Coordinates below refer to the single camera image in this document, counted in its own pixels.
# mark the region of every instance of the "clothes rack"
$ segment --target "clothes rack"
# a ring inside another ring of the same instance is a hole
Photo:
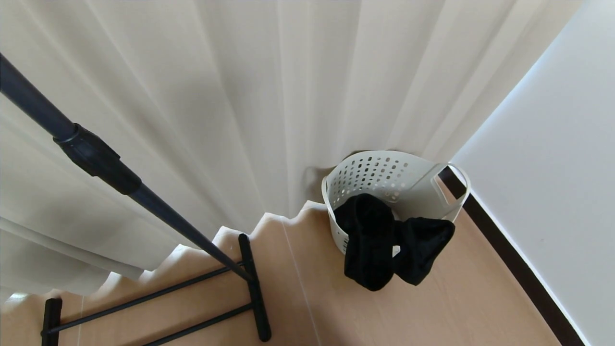
[[[150,190],[136,173],[121,162],[120,156],[102,141],[101,138],[81,125],[70,121],[2,54],[0,54],[0,60],[0,91],[11,100],[11,102],[21,108],[26,115],[45,129],[70,160],[91,176],[101,178],[119,193],[132,198],[135,202],[143,206],[225,266],[224,268],[197,276],[158,292],[148,294],[147,296],[64,324],[60,322],[62,300],[51,298],[45,303],[43,328],[41,331],[42,346],[58,346],[59,333],[64,329],[118,312],[228,271],[233,271],[247,282],[248,291],[250,293],[250,303],[150,342],[146,344],[146,346],[162,345],[248,310],[253,310],[254,312],[259,339],[263,342],[268,341],[271,338],[271,327],[269,326],[267,313],[265,311],[263,294],[261,292],[260,282],[258,281],[256,266],[248,237],[245,234],[239,236],[242,260],[240,262],[233,261],[172,207]]]

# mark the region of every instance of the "wooden floor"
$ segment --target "wooden floor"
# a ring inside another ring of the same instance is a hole
[[[250,236],[273,337],[269,345],[559,345],[502,260],[465,212],[431,274],[414,287],[394,277],[370,292],[343,273],[326,209],[308,202],[288,220],[266,214]],[[215,242],[240,258],[238,233]],[[139,282],[110,277],[89,297],[62,293],[63,321],[154,292],[219,268],[203,252],[182,248]],[[40,345],[46,297],[9,302],[2,346]],[[233,273],[195,284],[60,333],[62,346],[140,345],[249,302]],[[252,312],[168,345],[257,345]]]

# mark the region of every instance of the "white wall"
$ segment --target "white wall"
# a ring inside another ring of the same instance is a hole
[[[615,1],[587,1],[453,162],[586,341],[615,345]]]

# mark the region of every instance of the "white plastic basket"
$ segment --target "white plastic basket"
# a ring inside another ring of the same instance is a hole
[[[452,204],[435,181],[447,166],[463,176],[466,192]],[[428,217],[455,221],[470,193],[470,179],[458,167],[433,163],[400,151],[363,151],[348,156],[322,179],[331,223],[331,234],[338,249],[345,254],[348,235],[338,226],[333,211],[352,196],[369,193],[387,203],[396,219]]]

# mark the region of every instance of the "black plastic joint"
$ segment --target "black plastic joint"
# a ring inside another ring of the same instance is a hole
[[[72,137],[54,138],[66,155],[92,177],[99,177],[123,195],[130,195],[141,186],[141,178],[120,161],[119,155],[97,135],[75,124]]]

